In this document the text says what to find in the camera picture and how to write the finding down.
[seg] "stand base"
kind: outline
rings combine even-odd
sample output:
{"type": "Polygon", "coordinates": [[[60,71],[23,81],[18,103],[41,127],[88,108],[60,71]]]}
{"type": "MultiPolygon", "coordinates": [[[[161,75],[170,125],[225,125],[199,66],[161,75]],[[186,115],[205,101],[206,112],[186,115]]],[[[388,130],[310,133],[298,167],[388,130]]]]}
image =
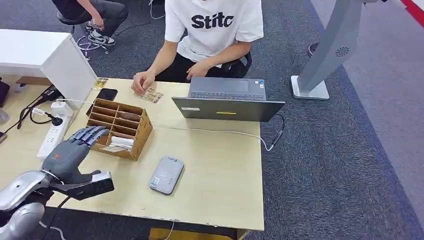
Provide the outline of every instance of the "stand base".
{"type": "Polygon", "coordinates": [[[330,99],[327,86],[324,81],[318,84],[312,91],[301,92],[298,84],[299,76],[291,76],[291,88],[293,89],[293,97],[295,99],[315,99],[315,100],[328,100],[330,99]]]}

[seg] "logo on power bank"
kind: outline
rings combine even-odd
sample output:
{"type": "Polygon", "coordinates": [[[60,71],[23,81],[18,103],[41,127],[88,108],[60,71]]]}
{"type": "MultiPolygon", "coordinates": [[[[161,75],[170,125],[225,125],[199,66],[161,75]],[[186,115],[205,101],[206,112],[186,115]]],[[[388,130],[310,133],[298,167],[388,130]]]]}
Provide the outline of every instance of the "logo on power bank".
{"type": "Polygon", "coordinates": [[[170,174],[167,173],[166,171],[163,171],[160,173],[160,178],[163,180],[167,180],[170,177],[170,174]]]}

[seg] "white power strip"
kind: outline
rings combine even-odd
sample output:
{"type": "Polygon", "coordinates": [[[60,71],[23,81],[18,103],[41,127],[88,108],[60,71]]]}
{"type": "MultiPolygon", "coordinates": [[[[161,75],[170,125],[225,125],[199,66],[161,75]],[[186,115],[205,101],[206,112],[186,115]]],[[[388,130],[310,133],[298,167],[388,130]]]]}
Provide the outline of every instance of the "white power strip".
{"type": "Polygon", "coordinates": [[[37,158],[40,160],[46,159],[47,156],[53,151],[53,149],[55,149],[55,147],[61,143],[61,141],[64,139],[66,130],[68,129],[68,124],[71,120],[71,117],[60,116],[59,114],[57,114],[55,117],[61,118],[63,122],[59,126],[54,126],[53,124],[51,125],[37,153],[37,158]]]}

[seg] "red stripe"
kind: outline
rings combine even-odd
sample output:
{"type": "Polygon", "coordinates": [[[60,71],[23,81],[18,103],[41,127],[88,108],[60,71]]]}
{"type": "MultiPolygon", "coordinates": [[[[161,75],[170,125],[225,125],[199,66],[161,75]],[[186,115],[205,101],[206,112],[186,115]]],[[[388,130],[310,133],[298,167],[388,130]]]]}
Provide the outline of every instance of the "red stripe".
{"type": "Polygon", "coordinates": [[[401,0],[406,6],[406,10],[416,19],[424,28],[424,11],[417,6],[412,0],[401,0]]]}

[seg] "small box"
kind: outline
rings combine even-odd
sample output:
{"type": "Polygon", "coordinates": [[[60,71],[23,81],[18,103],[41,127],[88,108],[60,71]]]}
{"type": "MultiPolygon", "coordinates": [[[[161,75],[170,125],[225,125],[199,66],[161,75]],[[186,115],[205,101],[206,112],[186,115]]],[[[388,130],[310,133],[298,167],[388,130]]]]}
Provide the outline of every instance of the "small box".
{"type": "Polygon", "coordinates": [[[145,109],[100,98],[94,101],[87,126],[105,126],[110,130],[108,135],[98,139],[92,150],[135,161],[139,159],[153,129],[145,109]],[[133,139],[131,151],[103,150],[109,146],[113,136],[133,139]]]}

